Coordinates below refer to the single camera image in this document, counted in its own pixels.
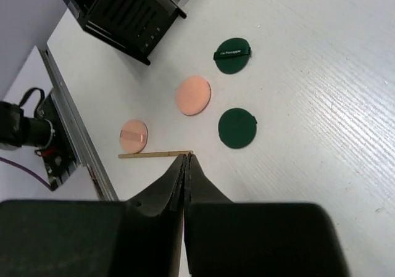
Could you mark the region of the wooden stick near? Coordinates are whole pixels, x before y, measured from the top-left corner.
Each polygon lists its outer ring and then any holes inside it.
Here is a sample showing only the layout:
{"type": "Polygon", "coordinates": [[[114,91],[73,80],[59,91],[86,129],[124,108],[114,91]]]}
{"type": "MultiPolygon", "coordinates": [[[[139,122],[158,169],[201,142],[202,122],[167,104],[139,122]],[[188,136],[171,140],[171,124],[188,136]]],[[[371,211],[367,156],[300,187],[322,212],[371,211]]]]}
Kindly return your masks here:
{"type": "Polygon", "coordinates": [[[176,157],[178,155],[194,154],[194,151],[163,151],[163,152],[139,152],[135,154],[119,154],[120,159],[137,159],[137,158],[156,158],[156,157],[176,157]]]}

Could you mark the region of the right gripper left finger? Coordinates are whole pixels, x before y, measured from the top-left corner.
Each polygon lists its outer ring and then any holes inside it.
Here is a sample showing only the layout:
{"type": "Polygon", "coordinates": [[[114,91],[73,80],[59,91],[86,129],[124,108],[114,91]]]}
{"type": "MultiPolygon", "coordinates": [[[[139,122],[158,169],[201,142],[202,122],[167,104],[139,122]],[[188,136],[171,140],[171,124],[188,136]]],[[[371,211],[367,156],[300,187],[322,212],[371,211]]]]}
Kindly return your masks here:
{"type": "Polygon", "coordinates": [[[177,276],[186,156],[127,201],[1,204],[2,276],[177,276]]]}

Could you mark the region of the green round compact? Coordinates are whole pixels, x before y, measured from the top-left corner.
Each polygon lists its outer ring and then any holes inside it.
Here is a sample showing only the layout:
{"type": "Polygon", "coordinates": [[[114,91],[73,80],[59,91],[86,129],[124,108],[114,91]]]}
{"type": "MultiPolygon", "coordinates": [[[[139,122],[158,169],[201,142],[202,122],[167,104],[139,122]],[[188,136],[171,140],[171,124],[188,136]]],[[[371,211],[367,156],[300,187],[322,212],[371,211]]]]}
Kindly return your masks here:
{"type": "Polygon", "coordinates": [[[256,134],[257,120],[245,109],[228,109],[218,121],[219,138],[231,149],[242,149],[248,146],[256,134]]]}
{"type": "Polygon", "coordinates": [[[251,46],[246,39],[230,38],[217,48],[213,60],[222,73],[232,75],[247,65],[251,52],[251,46]]]}

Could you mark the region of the aluminium table edge rail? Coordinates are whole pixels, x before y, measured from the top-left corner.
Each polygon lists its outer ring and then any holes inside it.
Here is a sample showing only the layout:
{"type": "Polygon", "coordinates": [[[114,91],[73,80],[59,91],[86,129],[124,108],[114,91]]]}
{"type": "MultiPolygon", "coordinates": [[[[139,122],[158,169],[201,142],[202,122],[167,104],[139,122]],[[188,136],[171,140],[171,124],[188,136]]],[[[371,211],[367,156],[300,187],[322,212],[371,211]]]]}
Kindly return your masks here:
{"type": "Polygon", "coordinates": [[[49,48],[40,49],[39,53],[53,86],[52,101],[77,161],[89,172],[100,200],[118,201],[118,195],[110,182],[110,178],[104,169],[53,55],[49,48]]]}

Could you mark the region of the black mesh organizer box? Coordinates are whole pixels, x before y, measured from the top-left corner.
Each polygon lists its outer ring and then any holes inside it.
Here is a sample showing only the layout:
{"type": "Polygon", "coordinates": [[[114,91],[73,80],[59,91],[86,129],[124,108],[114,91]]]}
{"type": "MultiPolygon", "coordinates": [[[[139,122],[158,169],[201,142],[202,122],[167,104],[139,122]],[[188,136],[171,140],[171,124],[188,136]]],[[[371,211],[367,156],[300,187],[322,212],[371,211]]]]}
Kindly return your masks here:
{"type": "Polygon", "coordinates": [[[172,0],[63,0],[83,31],[150,65],[148,56],[186,13],[172,0]]]}

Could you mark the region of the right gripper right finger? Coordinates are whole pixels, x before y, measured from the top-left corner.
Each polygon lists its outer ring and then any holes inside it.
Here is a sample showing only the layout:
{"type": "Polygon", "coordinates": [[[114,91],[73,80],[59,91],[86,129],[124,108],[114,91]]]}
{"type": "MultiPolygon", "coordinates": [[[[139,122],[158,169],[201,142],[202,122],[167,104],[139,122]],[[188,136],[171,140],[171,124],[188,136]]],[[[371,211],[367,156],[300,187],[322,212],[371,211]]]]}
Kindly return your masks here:
{"type": "Polygon", "coordinates": [[[308,202],[236,203],[185,168],[185,247],[192,276],[349,276],[333,223],[308,202]]]}

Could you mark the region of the pink round puff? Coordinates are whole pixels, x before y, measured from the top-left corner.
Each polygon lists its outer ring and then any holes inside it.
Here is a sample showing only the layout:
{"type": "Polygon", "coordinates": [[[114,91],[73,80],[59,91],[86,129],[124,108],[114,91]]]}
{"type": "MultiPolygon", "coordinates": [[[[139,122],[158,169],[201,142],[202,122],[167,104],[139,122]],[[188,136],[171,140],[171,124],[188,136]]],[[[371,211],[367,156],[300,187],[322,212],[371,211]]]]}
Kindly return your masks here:
{"type": "Polygon", "coordinates": [[[127,121],[120,131],[119,141],[121,148],[127,154],[141,152],[148,140],[148,128],[146,124],[137,119],[127,121]]]}
{"type": "Polygon", "coordinates": [[[182,81],[177,88],[177,108],[184,115],[197,115],[207,107],[211,95],[210,84],[205,78],[191,76],[182,81]]]}

